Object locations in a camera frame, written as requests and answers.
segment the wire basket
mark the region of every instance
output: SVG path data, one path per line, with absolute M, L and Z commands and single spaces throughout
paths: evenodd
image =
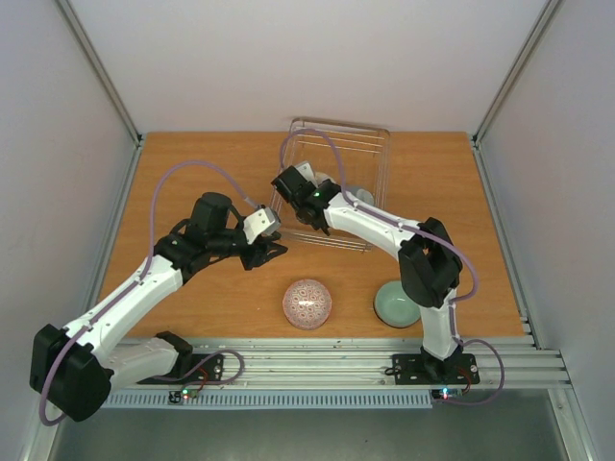
M 374 206 L 384 208 L 388 183 L 389 131 L 306 117 L 294 119 L 289 131 L 292 133 L 303 128 L 328 134 L 342 157 L 347 186 L 366 189 L 374 197 Z M 314 171 L 325 173 L 339 182 L 335 155 L 322 137 L 313 133 L 302 133 L 288 142 L 284 152 L 284 165 L 296 165 L 304 160 L 309 161 Z M 284 237 L 350 250 L 368 251 L 372 248 L 369 243 L 342 230 L 330 230 L 331 235 L 327 236 L 321 230 L 316 231 L 301 224 L 297 221 L 292 207 L 275 192 L 271 199 L 271 208 L 280 215 L 283 223 L 281 233 Z

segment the ceramic bowl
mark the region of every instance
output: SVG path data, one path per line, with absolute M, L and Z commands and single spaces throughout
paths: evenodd
M 385 283 L 374 299 L 374 309 L 380 319 L 394 328 L 406 328 L 421 318 L 419 304 L 411 300 L 400 281 Z

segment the wooden tabletop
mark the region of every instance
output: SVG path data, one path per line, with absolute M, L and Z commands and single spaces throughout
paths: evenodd
M 160 176 L 174 164 L 205 159 L 228 171 L 256 201 L 268 204 L 284 133 L 150 133 L 115 242 L 103 296 L 147 253 L 148 210 Z M 229 195 L 242 214 L 249 207 L 217 173 L 178 171 L 165 184 L 157 209 L 160 238 L 188 217 L 204 192 Z M 463 336 L 522 335 L 497 237 L 465 133 L 394 133 L 386 209 L 405 218 L 442 221 L 480 274 L 477 296 L 457 307 Z M 420 322 L 391 328 L 373 309 L 378 289 L 399 279 L 397 262 L 379 249 L 361 253 L 285 239 L 288 253 L 251 272 L 236 258 L 211 266 L 158 304 L 132 330 L 149 337 L 170 329 L 183 337 L 421 337 Z M 284 291 L 298 279 L 317 279 L 330 290 L 332 315 L 302 331 L 283 315 Z M 470 288 L 467 270 L 459 293 Z

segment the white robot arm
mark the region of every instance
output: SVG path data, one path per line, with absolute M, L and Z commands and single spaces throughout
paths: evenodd
M 227 229 L 231 212 L 237 226 Z M 153 253 L 103 301 L 62 329 L 47 325 L 37 333 L 31 387 L 45 394 L 44 381 L 69 341 L 74 344 L 44 397 L 74 421 L 91 416 L 117 389 L 150 376 L 183 376 L 191 366 L 192 348 L 171 332 L 138 346 L 115 346 L 156 304 L 211 264 L 239 256 L 248 271 L 284 254 L 286 247 L 275 243 L 279 226 L 278 216 L 268 207 L 243 217 L 228 197 L 204 194 L 190 218 L 161 238 Z
M 318 182 L 317 176 L 308 162 L 302 162 L 283 170 L 272 184 L 302 223 L 325 233 L 331 228 L 361 237 L 399 262 L 402 286 L 420 306 L 423 351 L 433 359 L 435 378 L 446 373 L 447 362 L 460 353 L 449 306 L 455 298 L 462 264 L 446 248 L 405 229 L 420 229 L 450 243 L 444 226 L 433 218 L 419 223 L 392 215 L 365 204 L 350 192 L 344 197 L 339 185 L 329 179 Z

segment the purple cable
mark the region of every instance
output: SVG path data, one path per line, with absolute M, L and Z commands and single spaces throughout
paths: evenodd
M 49 369 L 49 373 L 47 374 L 47 377 L 45 378 L 45 382 L 43 383 L 42 389 L 40 391 L 40 402 L 38 403 L 38 416 L 40 417 L 40 421 L 43 423 L 43 425 L 46 425 L 46 426 L 56 425 L 66 417 L 65 414 L 62 414 L 55 420 L 49 420 L 47 418 L 47 414 L 45 413 L 45 408 L 46 408 L 47 400 L 49 397 L 49 390 L 51 389 L 51 383 L 53 382 L 54 377 L 56 376 L 56 373 L 58 372 L 58 368 L 60 367 L 64 357 L 66 356 L 70 348 L 72 348 L 73 345 L 77 343 L 77 341 L 79 341 L 79 339 L 84 334 L 86 334 L 86 332 L 89 329 L 91 329 L 92 326 L 96 324 L 107 312 L 109 312 L 117 303 L 119 303 L 124 297 L 126 297 L 133 289 L 135 289 L 135 287 L 139 285 L 139 282 L 142 281 L 145 278 L 145 276 L 147 276 L 147 273 L 149 272 L 149 269 L 152 266 L 152 260 L 154 258 L 154 241 L 156 238 L 154 225 L 155 225 L 155 216 L 156 216 L 156 203 L 158 202 L 158 196 L 160 194 L 160 190 L 162 189 L 162 185 L 166 182 L 166 180 L 173 173 L 175 173 L 177 170 L 184 168 L 186 166 L 206 166 L 207 168 L 211 168 L 212 170 L 217 171 L 224 178 L 226 178 L 228 182 L 231 183 L 231 185 L 234 187 L 237 193 L 241 196 L 241 198 L 244 201 L 248 203 L 248 205 L 250 205 L 254 209 L 258 208 L 258 204 L 255 201 L 253 201 L 250 197 L 248 197 L 248 195 L 243 191 L 241 186 L 239 186 L 237 181 L 235 181 L 233 177 L 231 177 L 231 175 L 229 175 L 226 171 L 224 171 L 219 166 L 214 165 L 213 163 L 210 163 L 208 161 L 205 161 L 205 160 L 183 161 L 169 168 L 169 170 L 166 173 L 164 173 L 164 175 L 162 175 L 162 178 L 160 178 L 158 184 L 156 185 L 156 188 L 154 189 L 154 195 L 152 197 L 152 202 L 150 204 L 150 220 L 149 220 L 150 221 L 149 222 L 149 226 L 150 226 L 149 240 L 150 241 L 149 241 L 149 250 L 147 253 L 147 258 L 145 260 L 145 265 L 143 266 L 143 270 L 141 271 L 141 274 L 139 274 L 138 280 L 133 281 L 130 285 L 128 285 L 120 293 L 118 293 L 115 298 L 109 301 L 109 303 L 107 303 L 105 307 L 100 309 L 100 311 L 96 313 L 96 315 L 94 315 L 90 319 L 89 325 L 81 327 L 81 329 L 79 329 L 75 333 L 75 335 L 72 338 L 70 338 L 68 342 L 64 345 L 64 347 L 60 350 L 60 353 L 58 354 L 58 356 L 56 357 L 56 359 L 54 360 L 54 362 L 52 363 Z M 233 353 L 235 356 L 238 357 L 237 352 L 230 351 L 230 350 L 227 350 L 226 352 Z M 230 380 L 229 382 L 231 382 L 232 380 L 235 380 L 241 374 L 241 372 L 243 372 L 243 368 L 245 368 L 243 365 L 243 359 L 240 359 L 239 363 L 240 363 L 239 373 L 237 373 L 237 375 L 233 376 L 232 378 L 227 379 L 227 381 Z
M 199 368 L 201 368 L 205 362 L 207 362 L 209 360 L 212 360 L 216 355 L 219 355 L 220 353 L 229 353 L 230 355 L 234 355 L 237 358 L 237 360 L 239 360 L 239 371 L 237 373 L 235 373 L 234 376 L 231 376 L 228 379 L 222 379 L 220 381 L 208 381 L 208 384 L 218 384 L 218 385 L 221 385 L 221 384 L 231 384 L 238 377 L 240 377 L 241 374 L 246 369 L 246 362 L 243 360 L 243 357 L 241 356 L 241 354 L 239 352 L 234 351 L 233 349 L 222 349 L 220 351 L 211 353 L 210 355 L 205 357 L 203 360 L 201 360 L 199 363 L 197 363 L 194 367 L 192 367 L 192 369 L 189 372 L 187 372 L 186 374 L 184 374 L 181 377 L 155 376 L 155 378 L 159 379 L 160 381 L 168 381 L 168 382 L 179 381 L 181 379 L 184 379 L 187 376 L 192 375 Z M 191 384 L 200 384 L 200 383 L 201 383 L 200 381 L 189 382 L 188 384 L 185 384 L 184 386 L 189 386 Z
M 335 146 L 331 138 L 326 133 L 320 132 L 318 130 L 314 130 L 312 128 L 304 128 L 300 130 L 295 130 L 294 132 L 290 133 L 284 139 L 284 141 L 282 142 L 282 145 L 280 146 L 280 170 L 282 171 L 284 169 L 284 151 L 286 150 L 286 145 L 288 144 L 288 141 L 292 139 L 293 137 L 295 137 L 296 135 L 304 134 L 304 133 L 312 133 L 312 134 L 316 134 L 322 137 L 327 142 L 327 144 L 329 144 L 329 146 L 331 147 L 333 154 L 335 155 L 335 161 L 337 162 L 337 171 L 339 173 L 340 186 L 342 189 L 342 197 L 344 197 L 344 200 L 346 201 L 346 203 L 350 206 L 357 208 L 360 211 L 363 211 L 364 213 L 376 219 L 380 219 L 381 221 L 391 226 L 398 227 L 397 221 L 378 213 L 374 209 L 361 206 L 359 200 L 353 201 L 353 199 L 348 196 L 348 193 L 346 191 L 346 171 L 344 169 L 344 165 L 342 164 L 341 155 L 339 154 L 337 146 Z M 489 348 L 494 353 L 494 355 L 496 356 L 496 359 L 498 360 L 498 363 L 500 364 L 500 372 L 501 372 L 500 384 L 498 388 L 496 389 L 496 391 L 491 396 L 489 396 L 487 399 L 481 400 L 481 401 L 475 401 L 475 402 L 459 401 L 459 400 L 443 400 L 443 401 L 447 403 L 463 405 L 463 406 L 477 406 L 477 405 L 483 405 L 485 403 L 489 403 L 490 401 L 493 401 L 497 396 L 500 395 L 500 393 L 502 392 L 502 389 L 504 388 L 504 363 L 502 361 L 502 358 L 500 357 L 500 355 L 498 354 L 498 352 L 493 346 L 491 346 L 489 343 L 487 343 L 486 341 L 482 339 L 470 339 L 469 341 L 466 341 L 466 342 L 461 341 L 459 338 L 457 338 L 457 332 L 456 332 L 456 326 L 455 326 L 455 303 L 459 301 L 469 300 L 474 295 L 476 295 L 477 291 L 479 290 L 479 274 L 477 273 L 476 268 L 474 267 L 470 259 L 459 248 L 455 247 L 454 245 L 447 242 L 446 240 L 436 235 L 432 235 L 428 232 L 424 232 L 418 228 L 415 228 L 414 226 L 409 226 L 407 224 L 402 224 L 402 229 L 406 231 L 414 232 L 415 234 L 420 235 L 423 238 L 427 238 L 428 240 L 431 240 L 435 243 L 438 243 L 439 245 L 442 245 L 443 247 L 453 252 L 455 255 L 459 256 L 459 259 L 461 259 L 463 263 L 466 265 L 466 267 L 472 274 L 472 289 L 465 295 L 457 296 L 450 300 L 449 316 L 450 316 L 450 323 L 451 323 L 451 335 L 453 336 L 454 341 L 458 343 L 461 347 L 474 344 L 474 343 L 483 344 L 485 347 Z
M 498 387 L 495 390 L 495 392 L 491 394 L 489 397 L 487 397 L 485 400 L 462 401 L 462 400 L 452 400 L 452 399 L 438 399 L 437 401 L 441 401 L 442 403 L 450 403 L 451 405 L 459 405 L 459 406 L 480 406 L 480 405 L 485 405 L 486 403 L 491 403 L 493 400 L 495 400 L 500 395 L 500 393 L 504 389 L 505 377 L 504 377 L 504 362 L 502 361 L 502 357 L 500 356 L 498 351 L 496 351 L 496 348 L 491 346 L 489 343 L 487 343 L 483 339 L 476 338 L 476 339 L 470 339 L 468 341 L 461 341 L 460 339 L 457 339 L 455 337 L 454 339 L 461 347 L 465 347 L 465 346 L 469 346 L 471 344 L 477 343 L 477 344 L 482 344 L 486 348 L 489 348 L 495 355 L 496 359 L 498 360 L 498 365 L 500 365 L 500 383 L 498 384 Z

